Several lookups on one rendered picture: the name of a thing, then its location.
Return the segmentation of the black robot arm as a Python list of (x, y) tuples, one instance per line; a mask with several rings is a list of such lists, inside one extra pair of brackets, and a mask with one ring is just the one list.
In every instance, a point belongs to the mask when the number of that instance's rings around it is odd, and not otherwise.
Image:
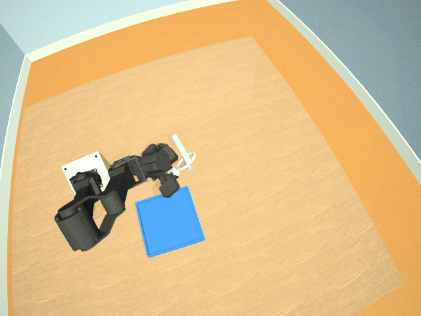
[[(97, 169), (79, 171), (69, 179), (75, 197), (57, 211), (54, 220), (73, 251), (90, 250), (106, 238), (116, 218), (126, 210), (128, 190), (146, 182), (147, 174), (168, 172), (171, 164), (178, 160), (168, 144), (158, 143), (156, 150), (142, 157), (133, 155), (115, 161), (108, 171), (110, 180), (103, 192)], [(133, 175), (139, 181), (136, 182)], [(98, 229), (93, 220), (93, 208), (99, 200), (107, 214)]]

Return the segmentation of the grey t-shaped steel stake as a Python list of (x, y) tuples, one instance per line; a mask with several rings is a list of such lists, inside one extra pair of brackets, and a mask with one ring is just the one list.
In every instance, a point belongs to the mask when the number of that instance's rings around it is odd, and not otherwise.
[(179, 140), (178, 136), (176, 134), (172, 135), (172, 139), (174, 140), (174, 143), (176, 145), (176, 147), (178, 148), (182, 159), (184, 160), (184, 164), (185, 165), (189, 165), (189, 167), (187, 167), (186, 169), (188, 171), (191, 170), (191, 164), (192, 164), (192, 160), (190, 159), (189, 155), (187, 154), (187, 151), (185, 150), (185, 148), (183, 147), (181, 141)]

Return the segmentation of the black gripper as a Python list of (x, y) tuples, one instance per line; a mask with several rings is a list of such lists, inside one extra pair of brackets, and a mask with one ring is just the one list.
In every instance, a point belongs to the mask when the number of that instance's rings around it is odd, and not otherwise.
[[(143, 151), (143, 154), (146, 153), (151, 153), (157, 151), (156, 150), (156, 144), (149, 144), (147, 146), (147, 148)], [(177, 182), (177, 178), (179, 178), (178, 176), (174, 175), (173, 172), (171, 172), (170, 174), (166, 173), (166, 172), (156, 172), (153, 174), (147, 174), (146, 179), (148, 177), (152, 178), (154, 181), (158, 178), (159, 181), (161, 181), (161, 185), (159, 186), (159, 190), (163, 196), (163, 198), (170, 198), (171, 196), (173, 196), (179, 189), (180, 189), (180, 185)]]

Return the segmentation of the pale grey metal ring with small tab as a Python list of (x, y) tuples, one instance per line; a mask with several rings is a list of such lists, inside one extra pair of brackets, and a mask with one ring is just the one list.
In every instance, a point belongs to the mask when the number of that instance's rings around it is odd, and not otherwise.
[[(192, 162), (193, 162), (195, 157), (196, 157), (196, 153), (192, 151), (192, 152), (189, 152), (188, 155), (193, 155), (193, 157), (191, 159)], [(178, 171), (182, 171), (182, 170), (186, 169), (187, 167), (189, 167), (189, 165), (185, 165), (184, 167), (179, 168), (182, 161), (183, 161), (183, 159), (181, 158), (179, 160), (178, 164), (176, 165), (176, 169), (174, 167), (172, 167), (172, 169), (168, 173), (170, 174), (171, 172), (173, 172), (174, 175), (178, 176), (179, 175)]]

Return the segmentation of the blue tray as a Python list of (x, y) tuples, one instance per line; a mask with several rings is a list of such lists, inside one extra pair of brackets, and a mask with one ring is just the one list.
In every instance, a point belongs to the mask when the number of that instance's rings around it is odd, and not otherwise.
[(170, 198), (162, 194), (136, 202), (147, 257), (205, 240), (188, 186)]

